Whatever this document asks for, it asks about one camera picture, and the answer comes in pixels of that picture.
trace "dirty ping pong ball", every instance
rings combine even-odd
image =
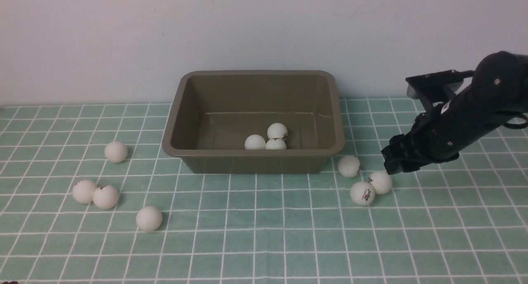
[[[94,192],[97,189],[97,184],[90,180],[82,180],[75,184],[71,190],[73,199],[82,204],[89,204],[94,200]]]
[[[144,232],[155,231],[162,225],[162,220],[162,212],[152,206],[140,209],[136,215],[137,227]]]
[[[266,148],[266,141],[264,137],[253,134],[245,139],[244,147],[246,150],[264,150]]]
[[[127,146],[124,143],[113,141],[104,148],[104,156],[109,162],[119,163],[125,160],[128,155]]]
[[[94,192],[94,205],[99,209],[109,209],[119,201],[119,191],[112,185],[100,186]]]
[[[356,156],[343,156],[337,163],[337,170],[343,177],[355,177],[360,171],[360,160]]]
[[[367,182],[357,182],[350,188],[350,198],[360,206],[370,205],[376,196],[374,186]]]
[[[271,139],[266,143],[266,150],[285,150],[286,143],[281,139]]]
[[[268,128],[268,139],[281,139],[286,141],[288,137],[288,128],[282,123],[273,123]]]
[[[392,178],[386,171],[373,172],[368,182],[374,186],[376,194],[385,194],[392,189]]]

